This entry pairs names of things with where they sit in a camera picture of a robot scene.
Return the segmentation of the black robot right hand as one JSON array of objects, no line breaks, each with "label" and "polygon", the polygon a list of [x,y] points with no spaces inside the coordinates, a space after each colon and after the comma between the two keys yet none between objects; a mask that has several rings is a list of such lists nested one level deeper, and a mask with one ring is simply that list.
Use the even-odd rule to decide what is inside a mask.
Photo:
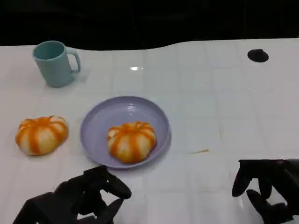
[{"label": "black robot right hand", "polygon": [[[271,205],[267,201],[272,188],[286,203]],[[239,160],[232,196],[238,197],[244,192],[265,224],[292,221],[299,214],[299,160]]]}]

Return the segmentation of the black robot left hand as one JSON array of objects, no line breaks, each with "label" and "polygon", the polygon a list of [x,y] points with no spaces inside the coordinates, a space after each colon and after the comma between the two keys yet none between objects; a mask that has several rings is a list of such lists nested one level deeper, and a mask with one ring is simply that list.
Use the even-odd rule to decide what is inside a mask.
[{"label": "black robot left hand", "polygon": [[62,182],[53,192],[71,218],[69,224],[112,224],[130,188],[104,165]]}]

